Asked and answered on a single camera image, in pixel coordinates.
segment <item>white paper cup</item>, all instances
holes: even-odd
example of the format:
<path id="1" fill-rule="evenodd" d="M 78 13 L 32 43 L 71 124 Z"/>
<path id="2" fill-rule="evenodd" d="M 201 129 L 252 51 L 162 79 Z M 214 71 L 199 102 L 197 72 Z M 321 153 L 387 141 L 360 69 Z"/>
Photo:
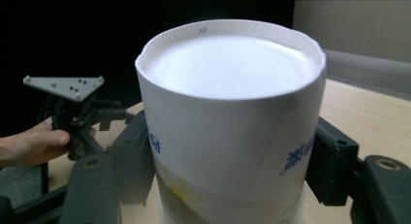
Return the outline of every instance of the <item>white paper cup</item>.
<path id="1" fill-rule="evenodd" d="M 326 57 L 306 35 L 194 22 L 136 60 L 162 223 L 296 223 Z"/>

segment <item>table surface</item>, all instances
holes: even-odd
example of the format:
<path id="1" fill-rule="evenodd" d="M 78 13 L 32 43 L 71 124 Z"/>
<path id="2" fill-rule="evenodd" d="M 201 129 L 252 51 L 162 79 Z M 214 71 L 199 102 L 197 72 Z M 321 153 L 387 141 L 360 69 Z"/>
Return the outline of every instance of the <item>table surface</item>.
<path id="1" fill-rule="evenodd" d="M 137 113 L 137 104 L 129 109 Z M 320 116 L 360 145 L 359 158 L 383 155 L 411 165 L 411 102 L 334 80 L 327 80 Z M 111 129 L 95 136 L 101 145 L 111 145 L 125 127 L 114 121 Z M 67 156 L 49 162 L 50 189 L 67 184 L 74 162 Z M 348 198 L 345 207 L 325 207 L 318 203 L 307 185 L 303 197 L 303 223 L 351 223 Z M 124 224 L 158 224 L 158 187 L 154 179 L 146 206 L 121 207 Z"/>

